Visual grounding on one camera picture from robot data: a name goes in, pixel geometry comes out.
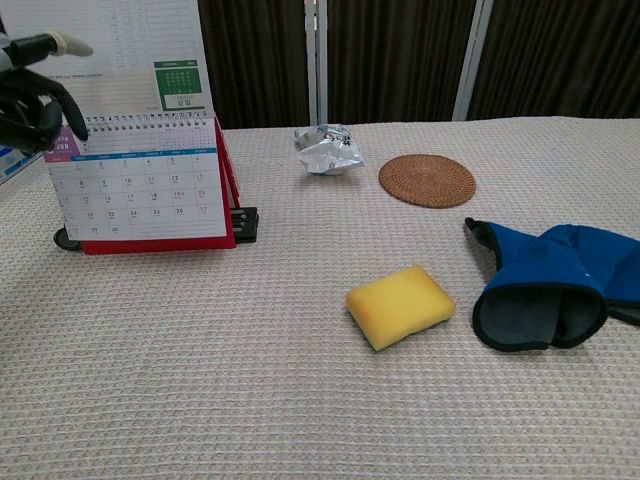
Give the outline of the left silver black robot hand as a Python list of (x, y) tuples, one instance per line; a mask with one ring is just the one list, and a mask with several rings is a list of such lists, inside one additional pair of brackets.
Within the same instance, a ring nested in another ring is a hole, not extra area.
[(78, 104), (60, 83), (29, 69), (50, 56), (88, 57), (93, 48), (51, 31), (23, 38), (1, 35), (1, 145), (32, 155), (49, 151), (67, 123), (82, 141), (89, 133)]

